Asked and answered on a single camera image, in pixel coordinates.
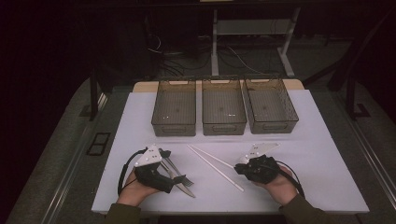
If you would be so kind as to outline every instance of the white table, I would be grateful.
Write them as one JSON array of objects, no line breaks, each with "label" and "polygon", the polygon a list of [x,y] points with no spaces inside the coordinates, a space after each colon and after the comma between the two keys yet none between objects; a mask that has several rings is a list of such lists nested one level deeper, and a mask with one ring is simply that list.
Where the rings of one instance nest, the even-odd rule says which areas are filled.
[{"label": "white table", "polygon": [[148,86],[151,89],[144,89],[151,91],[144,92],[136,88],[130,93],[96,193],[93,212],[107,213],[110,205],[118,198],[117,185],[122,165],[137,150],[153,143],[172,151],[171,159],[177,168],[195,183],[190,190],[196,198],[191,198],[174,187],[170,194],[160,192],[149,196],[141,204],[144,215],[277,213],[278,204],[274,203],[264,189],[252,185],[233,169],[212,160],[223,173],[244,188],[245,191],[242,192],[190,151],[187,144],[195,145],[230,164],[236,164],[254,143],[279,143],[280,146],[267,155],[293,168],[303,185],[306,199],[315,207],[337,214],[369,211],[309,91],[289,90],[290,99],[300,119],[292,133],[251,134],[247,124],[244,135],[203,136],[202,98],[198,86],[196,136],[156,137],[150,123],[156,92],[152,91],[155,87],[151,84]]}]

